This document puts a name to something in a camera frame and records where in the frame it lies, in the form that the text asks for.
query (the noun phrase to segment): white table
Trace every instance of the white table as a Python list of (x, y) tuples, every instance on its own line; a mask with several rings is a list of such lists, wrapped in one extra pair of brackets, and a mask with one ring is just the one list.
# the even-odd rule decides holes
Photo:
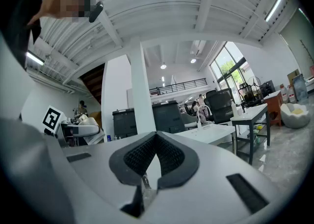
[(177, 135), (197, 140), (203, 143), (211, 144), (215, 142), (215, 144), (219, 144), (216, 141), (223, 139), (229, 134), (232, 135), (232, 143), (233, 143), (233, 152), (236, 154), (237, 146), (236, 146), (236, 129), (234, 126), (229, 125), (221, 125), (221, 124), (209, 124), (202, 127), (202, 130), (192, 129), (185, 132), (176, 133)]
[(236, 141), (241, 140), (241, 141), (245, 141), (250, 143), (250, 153), (247, 154), (245, 152), (236, 150), (237, 153), (241, 153), (244, 154), (246, 156), (249, 156), (249, 164), (251, 165), (253, 162), (253, 152), (254, 152), (254, 133), (253, 133), (253, 125), (256, 123), (256, 121), (263, 116), (263, 114), (266, 115), (266, 122), (263, 122), (262, 124), (266, 124), (267, 125), (267, 135), (261, 135), (261, 134), (257, 134), (257, 136), (264, 136), (267, 138), (267, 145), (270, 145), (270, 120), (269, 120), (269, 114), (268, 114), (268, 110), (267, 110), (267, 104), (261, 104), (258, 106), (254, 106), (254, 107), (249, 107), (246, 109), (246, 112), (243, 113), (242, 115), (239, 116), (235, 116), (230, 118), (232, 125), (235, 126), (236, 129), (236, 125), (248, 125), (250, 127), (250, 138), (246, 138), (246, 137), (238, 137), (237, 134), (236, 135)]
[(246, 108), (245, 113), (239, 116), (230, 118), (231, 121), (243, 121), (243, 120), (252, 120), (256, 115), (262, 112), (267, 107), (267, 104), (261, 104), (254, 107)]

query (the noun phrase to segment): fluorescent light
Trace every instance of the fluorescent light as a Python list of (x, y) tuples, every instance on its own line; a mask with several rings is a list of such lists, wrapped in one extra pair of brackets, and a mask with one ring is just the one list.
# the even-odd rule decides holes
[(26, 56), (29, 57), (30, 59), (34, 60), (36, 63), (38, 63), (38, 64), (40, 64), (40, 65), (44, 65), (44, 62), (43, 62), (41, 59), (35, 57), (35, 56), (34, 56), (33, 54), (31, 54), (29, 51), (26, 52)]
[(271, 9), (270, 13), (268, 14), (268, 16), (266, 17), (266, 22), (269, 21), (269, 19), (271, 18), (271, 16), (274, 14), (275, 10), (277, 9), (277, 7), (279, 6), (281, 0), (277, 0), (274, 7)]
[(304, 14), (304, 12), (299, 8), (299, 11), (303, 14), (303, 16), (307, 19), (307, 21), (310, 22), (310, 20), (308, 19), (308, 17)]
[(279, 35), (280, 35), (281, 38), (285, 41), (285, 43), (287, 44), (287, 46), (289, 46), (288, 43), (286, 42), (286, 40), (284, 39), (284, 37), (283, 37), (281, 34), (279, 34)]

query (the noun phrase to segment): green tree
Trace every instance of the green tree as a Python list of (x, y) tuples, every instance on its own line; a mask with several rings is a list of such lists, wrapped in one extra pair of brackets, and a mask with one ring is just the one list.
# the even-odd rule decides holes
[[(224, 63), (223, 65), (220, 66), (221, 72), (222, 74), (225, 74), (228, 70), (230, 70), (233, 66), (235, 65), (234, 61), (229, 60), (226, 63)], [(239, 73), (238, 70), (235, 70), (232, 73), (232, 77), (234, 78), (235, 82), (237, 82), (238, 84), (242, 84), (243, 80), (241, 78), (241, 75)]]

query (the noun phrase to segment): railing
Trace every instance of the railing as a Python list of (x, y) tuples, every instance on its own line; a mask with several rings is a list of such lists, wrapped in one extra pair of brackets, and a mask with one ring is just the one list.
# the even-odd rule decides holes
[(149, 92), (151, 94), (151, 97), (154, 97), (158, 95), (174, 93), (174, 92), (183, 91), (186, 89), (195, 88), (195, 87), (204, 86), (204, 85), (207, 85), (206, 78), (201, 78), (201, 79), (192, 80), (188, 82), (167, 85), (165, 87), (156, 87), (154, 89), (150, 89)]

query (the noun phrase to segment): staircase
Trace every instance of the staircase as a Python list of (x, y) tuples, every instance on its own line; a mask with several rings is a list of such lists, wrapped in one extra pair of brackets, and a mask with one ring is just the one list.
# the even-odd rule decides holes
[(102, 101), (102, 85), (105, 64), (97, 66), (89, 72), (83, 74), (80, 78), (84, 85), (94, 96), (94, 98), (101, 104)]

